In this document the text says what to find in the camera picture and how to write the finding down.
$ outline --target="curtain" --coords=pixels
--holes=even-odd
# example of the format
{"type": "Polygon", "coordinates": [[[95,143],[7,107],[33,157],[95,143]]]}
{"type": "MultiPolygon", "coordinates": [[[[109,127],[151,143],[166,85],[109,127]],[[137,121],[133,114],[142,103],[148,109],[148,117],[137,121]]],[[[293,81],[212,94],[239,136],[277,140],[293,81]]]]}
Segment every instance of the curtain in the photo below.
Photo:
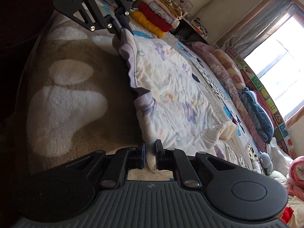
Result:
{"type": "Polygon", "coordinates": [[[242,58],[248,56],[264,40],[291,18],[298,7],[291,0],[272,0],[246,25],[234,33],[223,45],[232,46],[242,58]]]}

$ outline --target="red cloth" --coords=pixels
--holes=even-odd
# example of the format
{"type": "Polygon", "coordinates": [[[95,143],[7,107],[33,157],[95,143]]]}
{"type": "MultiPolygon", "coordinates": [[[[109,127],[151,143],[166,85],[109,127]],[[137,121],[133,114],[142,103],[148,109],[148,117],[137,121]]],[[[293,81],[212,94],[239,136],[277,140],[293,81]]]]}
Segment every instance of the red cloth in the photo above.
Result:
{"type": "Polygon", "coordinates": [[[283,215],[281,217],[281,220],[285,223],[288,224],[289,220],[291,219],[291,216],[293,214],[293,209],[291,207],[285,207],[283,215]]]}
{"type": "Polygon", "coordinates": [[[262,106],[263,109],[266,111],[266,113],[268,114],[268,116],[269,116],[269,118],[270,118],[270,120],[272,122],[273,127],[275,127],[276,126],[276,122],[274,121],[273,116],[271,114],[271,111],[268,108],[268,106],[267,106],[264,98],[262,97],[261,93],[259,91],[257,91],[257,90],[254,90],[253,92],[256,95],[256,98],[257,98],[257,101],[258,101],[259,105],[262,106]]]}
{"type": "Polygon", "coordinates": [[[162,19],[158,14],[154,13],[144,2],[139,4],[138,9],[145,15],[147,20],[152,22],[163,32],[168,32],[171,30],[172,26],[162,19]]]}

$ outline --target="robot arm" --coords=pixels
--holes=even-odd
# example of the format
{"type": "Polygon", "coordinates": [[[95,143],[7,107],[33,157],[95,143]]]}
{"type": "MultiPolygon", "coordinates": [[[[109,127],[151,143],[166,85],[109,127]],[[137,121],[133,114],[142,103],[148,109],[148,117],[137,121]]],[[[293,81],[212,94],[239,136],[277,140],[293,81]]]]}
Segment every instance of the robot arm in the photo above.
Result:
{"type": "MultiPolygon", "coordinates": [[[[129,26],[130,20],[128,15],[133,2],[136,0],[115,1],[118,5],[118,7],[114,10],[116,19],[123,28],[128,29],[131,33],[133,33],[129,26]]],[[[87,30],[95,31],[107,29],[110,33],[114,33],[120,37],[121,28],[119,27],[117,21],[109,14],[104,16],[98,8],[95,0],[53,0],[53,6],[57,11],[69,17],[87,30]],[[85,3],[94,21],[90,19],[82,3],[85,3]],[[83,17],[84,21],[74,16],[76,12],[80,12],[80,15],[83,17]]]]}

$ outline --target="pink blanket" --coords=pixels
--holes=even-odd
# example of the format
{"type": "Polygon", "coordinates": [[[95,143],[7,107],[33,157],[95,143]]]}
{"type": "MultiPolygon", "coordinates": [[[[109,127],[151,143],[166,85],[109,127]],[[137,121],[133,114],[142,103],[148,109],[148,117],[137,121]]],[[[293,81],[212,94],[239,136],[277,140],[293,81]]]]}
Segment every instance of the pink blanket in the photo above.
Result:
{"type": "Polygon", "coordinates": [[[247,109],[245,108],[241,99],[239,98],[238,91],[233,84],[230,74],[218,61],[218,59],[212,53],[210,53],[210,51],[212,51],[212,48],[201,42],[192,42],[192,43],[188,43],[188,45],[210,67],[211,71],[215,74],[219,82],[222,84],[226,92],[231,97],[232,102],[239,111],[255,144],[257,145],[257,147],[261,152],[266,152],[266,143],[262,140],[261,136],[258,134],[255,125],[248,114],[247,109]]]}
{"type": "Polygon", "coordinates": [[[297,157],[292,163],[287,174],[288,194],[304,201],[304,156],[297,157]]]}

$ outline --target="toy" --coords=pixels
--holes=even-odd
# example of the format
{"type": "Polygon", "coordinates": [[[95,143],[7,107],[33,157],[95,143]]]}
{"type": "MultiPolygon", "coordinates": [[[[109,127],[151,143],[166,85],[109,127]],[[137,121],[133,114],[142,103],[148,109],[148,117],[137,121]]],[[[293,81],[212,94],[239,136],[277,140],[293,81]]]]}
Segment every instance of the toy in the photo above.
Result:
{"type": "Polygon", "coordinates": [[[262,153],[262,152],[260,152],[260,153],[261,153],[261,155],[260,155],[261,166],[264,168],[266,175],[269,176],[273,171],[272,162],[267,153],[262,153]]]}

